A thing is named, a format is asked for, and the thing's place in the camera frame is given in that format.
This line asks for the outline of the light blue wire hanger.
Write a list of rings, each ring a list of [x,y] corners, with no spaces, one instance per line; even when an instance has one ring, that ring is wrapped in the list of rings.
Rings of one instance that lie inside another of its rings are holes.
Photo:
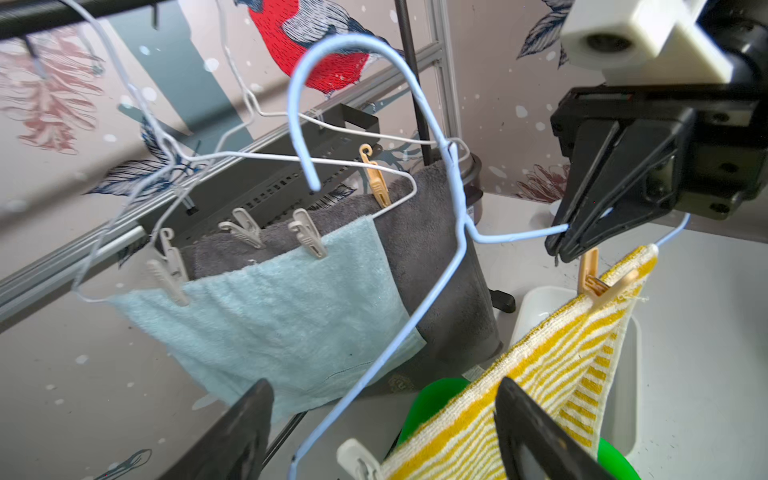
[[[367,49],[388,59],[392,65],[404,75],[406,82],[409,84],[414,99],[436,137],[438,147],[441,150],[442,158],[446,165],[447,180],[450,187],[451,202],[455,215],[454,233],[457,239],[457,250],[435,286],[432,287],[425,299],[417,307],[406,325],[384,349],[383,353],[381,353],[381,355],[374,361],[365,374],[363,374],[361,379],[358,380],[352,389],[341,398],[331,412],[321,421],[319,426],[316,427],[309,437],[301,444],[291,461],[287,474],[289,479],[295,479],[297,477],[298,466],[303,457],[311,450],[316,441],[320,439],[326,430],[335,423],[345,409],[358,397],[364,387],[368,385],[373,377],[384,366],[386,361],[388,361],[396,352],[408,334],[415,329],[438,296],[442,293],[445,286],[448,284],[448,281],[453,277],[465,257],[467,250],[466,237],[468,235],[480,243],[498,244],[544,237],[550,234],[562,233],[566,230],[564,226],[558,226],[519,234],[486,237],[480,235],[475,229],[473,220],[467,215],[466,196],[459,170],[458,147],[449,142],[443,135],[436,117],[416,80],[415,74],[408,66],[407,62],[392,47],[388,46],[383,41],[363,34],[334,35],[319,41],[317,44],[310,47],[310,49],[301,57],[291,74],[287,97],[288,126],[293,146],[301,160],[300,165],[307,177],[308,185],[312,191],[317,192],[320,189],[320,180],[315,168],[315,165],[319,161],[310,156],[302,129],[299,126],[299,119],[297,117],[299,114],[299,100],[301,93],[309,75],[322,60],[340,50],[353,48]]]

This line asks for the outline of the yellow striped towel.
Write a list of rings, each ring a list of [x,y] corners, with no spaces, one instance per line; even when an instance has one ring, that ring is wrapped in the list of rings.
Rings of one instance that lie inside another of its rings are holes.
[[[614,285],[635,279],[595,308],[578,295],[517,342],[384,461],[387,479],[505,479],[494,424],[501,381],[514,380],[591,458],[598,453],[607,399],[635,302],[657,264],[640,246],[605,272]]]

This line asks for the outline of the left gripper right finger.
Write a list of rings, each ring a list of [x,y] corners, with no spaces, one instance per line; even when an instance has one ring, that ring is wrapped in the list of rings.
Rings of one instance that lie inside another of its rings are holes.
[[[503,378],[494,422],[509,479],[609,479],[611,475],[512,379]]]

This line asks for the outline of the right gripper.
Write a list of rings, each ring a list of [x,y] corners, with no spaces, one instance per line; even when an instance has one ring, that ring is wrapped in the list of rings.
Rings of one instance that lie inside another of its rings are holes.
[[[570,162],[553,225],[568,228],[545,248],[565,263],[673,210],[725,219],[767,183],[761,85],[574,88],[551,127]]]

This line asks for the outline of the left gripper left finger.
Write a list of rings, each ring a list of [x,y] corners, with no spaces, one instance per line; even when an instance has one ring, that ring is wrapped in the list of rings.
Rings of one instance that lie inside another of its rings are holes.
[[[172,465],[163,479],[257,479],[266,456],[274,391],[261,379]]]

